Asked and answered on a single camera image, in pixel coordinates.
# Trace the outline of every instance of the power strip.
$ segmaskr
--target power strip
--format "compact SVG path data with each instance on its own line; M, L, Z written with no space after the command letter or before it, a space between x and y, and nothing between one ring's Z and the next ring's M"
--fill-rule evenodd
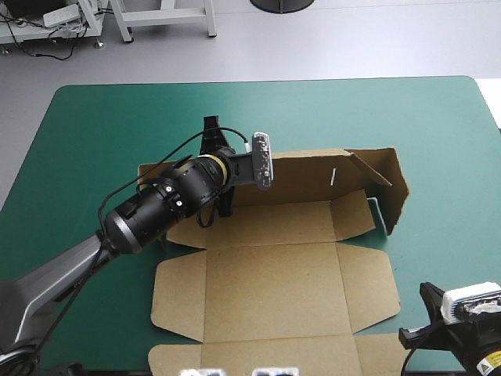
M77 4L65 6L64 8L54 10L44 14L45 27L53 27L80 18L80 10Z

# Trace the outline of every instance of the black base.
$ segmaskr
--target black base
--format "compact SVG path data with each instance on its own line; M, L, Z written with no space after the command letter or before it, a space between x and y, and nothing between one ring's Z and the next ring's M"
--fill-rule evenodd
M309 7L315 0L250 0L253 6L270 13L292 13Z

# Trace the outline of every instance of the robotic arm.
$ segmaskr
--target robotic arm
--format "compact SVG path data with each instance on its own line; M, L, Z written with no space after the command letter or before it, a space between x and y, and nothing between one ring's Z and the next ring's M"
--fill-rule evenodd
M96 273L120 254L139 253L184 218L197 215L201 226L210 226L216 209L220 216L230 216L235 186L270 188L268 135L255 133L249 149L246 144L247 152L237 154L218 128L218 118L206 117L198 157L186 157L157 177L143 180L146 188L107 214L103 232L21 278L0 281L0 375L34 361L56 306L74 292L86 273ZM204 223L200 211L211 203L213 212ZM35 368L31 364L27 374Z

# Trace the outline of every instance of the black cable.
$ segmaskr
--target black cable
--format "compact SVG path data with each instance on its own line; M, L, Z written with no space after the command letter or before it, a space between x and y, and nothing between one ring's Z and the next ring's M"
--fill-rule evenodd
M2 13L0 13L0 16L2 16L4 18L4 21L2 21L2 22L4 22L5 24L7 24L7 27L8 27L9 32L10 32L10 35L12 36L13 41L14 41L14 45L17 47L17 49L19 49L22 53L24 53L24 54L26 54L28 56L31 56L31 57L51 57L51 58L59 60L59 61L68 60L68 59L70 59L73 56L73 52L74 52L75 48L77 47L78 42L82 38L85 37L85 35L87 34L87 30L88 30L88 26L86 25L85 26L85 30L84 30L84 34L82 36L80 36L81 31L79 31L77 33L77 36L74 38L73 43L71 44L71 49L70 49L70 53L68 54L68 56L59 57L59 56L45 54L45 53L31 53L31 52L27 51L26 49L24 49L24 47L17 41L16 36L14 35L14 32L13 32L13 29L10 27L10 23L13 22L14 19L11 18L11 17L5 16ZM55 29L54 31L52 31L49 34L49 39L52 36L52 34L54 34L57 30L58 29Z
M414 347L411 348L411 350L405 357L404 364L402 365L402 369L400 370L400 376L407 375L407 365L409 364L409 361L413 357L416 350L418 350L418 348L421 347L429 339L429 337L434 332L436 332L437 329L440 329L441 327L444 326L445 326L444 320L435 321L430 325L428 332L416 343Z

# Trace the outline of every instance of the cardboard flap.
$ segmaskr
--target cardboard flap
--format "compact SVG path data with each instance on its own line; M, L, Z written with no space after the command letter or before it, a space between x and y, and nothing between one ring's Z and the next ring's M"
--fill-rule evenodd
M205 343L350 333L334 243L207 251Z
M331 202L246 206L233 209L202 229L191 218L168 232L175 243L198 247L326 243L356 237L374 229L364 190Z
M363 376L400 376L407 356L397 333L357 335L357 350Z
M250 375L258 367L297 367L304 376L362 376L351 335L206 344L202 365L224 368L228 376Z
M367 195L377 197L381 216L390 235L402 213L409 187L398 162L397 151L388 147L376 150L349 150L361 157L364 162L378 171L391 183L391 186L378 185L368 189Z
M364 171L366 175L369 176L376 184L380 184L381 186L391 186L391 183L388 182L384 176L360 159L357 154L350 153L350 160L360 169L360 171Z
M204 340L206 252L161 262L153 290L153 324Z
M148 362L154 376L178 376L180 370L201 367L202 345L157 345Z
M356 333L400 312L400 299L387 254L347 244L336 244L336 247L351 331Z
M332 200L330 211L336 240L356 237L375 228L364 190Z

